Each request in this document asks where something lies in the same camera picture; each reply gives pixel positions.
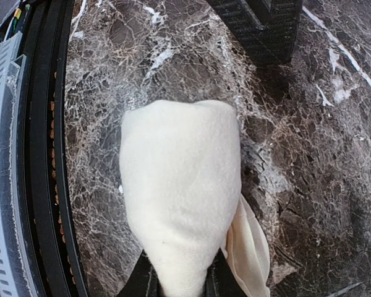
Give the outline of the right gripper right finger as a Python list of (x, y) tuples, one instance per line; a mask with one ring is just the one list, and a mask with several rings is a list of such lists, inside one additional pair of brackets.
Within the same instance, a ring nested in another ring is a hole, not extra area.
[(205, 280), (204, 297), (247, 297), (219, 248)]

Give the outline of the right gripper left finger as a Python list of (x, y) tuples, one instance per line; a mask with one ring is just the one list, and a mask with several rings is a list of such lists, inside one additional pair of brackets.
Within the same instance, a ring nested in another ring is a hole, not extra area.
[(117, 297), (158, 297), (159, 281), (145, 251), (140, 257), (123, 289)]

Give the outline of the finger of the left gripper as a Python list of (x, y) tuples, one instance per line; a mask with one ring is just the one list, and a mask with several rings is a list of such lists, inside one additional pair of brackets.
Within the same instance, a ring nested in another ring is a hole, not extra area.
[(211, 0), (217, 13), (256, 66), (282, 65), (292, 59), (300, 0)]

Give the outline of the cream cotton boxer underwear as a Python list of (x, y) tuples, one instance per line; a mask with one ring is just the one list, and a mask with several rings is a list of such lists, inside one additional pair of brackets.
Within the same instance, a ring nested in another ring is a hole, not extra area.
[(219, 248), (247, 296), (269, 296), (267, 239), (241, 193), (236, 112), (158, 100), (125, 113), (119, 155), (129, 226), (159, 296), (204, 296)]

